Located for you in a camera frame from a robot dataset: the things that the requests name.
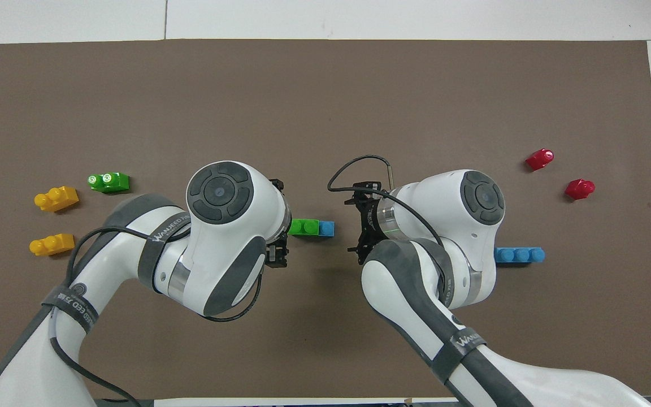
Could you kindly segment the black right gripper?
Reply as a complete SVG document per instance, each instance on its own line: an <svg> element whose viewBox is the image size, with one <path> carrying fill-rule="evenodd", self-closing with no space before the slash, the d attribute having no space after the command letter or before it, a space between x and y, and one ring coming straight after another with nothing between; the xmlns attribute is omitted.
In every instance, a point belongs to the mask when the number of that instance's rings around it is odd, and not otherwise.
<svg viewBox="0 0 651 407"><path fill-rule="evenodd" d="M346 190L352 192L350 199L344 201L345 205L359 205L361 219L361 235L358 244L347 248L347 252L356 253L359 265L364 265L366 258L372 252L373 246L383 240L383 232L378 223L378 205L380 196L374 191L383 192L383 184L379 181L366 181L354 183Z"/></svg>

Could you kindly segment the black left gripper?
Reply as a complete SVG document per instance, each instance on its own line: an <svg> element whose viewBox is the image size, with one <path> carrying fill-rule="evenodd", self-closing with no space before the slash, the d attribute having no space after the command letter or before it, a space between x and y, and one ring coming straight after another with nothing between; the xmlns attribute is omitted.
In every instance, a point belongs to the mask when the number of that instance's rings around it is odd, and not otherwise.
<svg viewBox="0 0 651 407"><path fill-rule="evenodd" d="M269 182L278 190L278 196L283 197L284 183L282 180L273 178L269 179ZM278 235L273 242L269 243L269 248L266 250L266 259L264 260L264 265L269 266L270 268L284 268L287 267L287 255L289 250L287 249L287 238L288 230L284 230Z"/></svg>

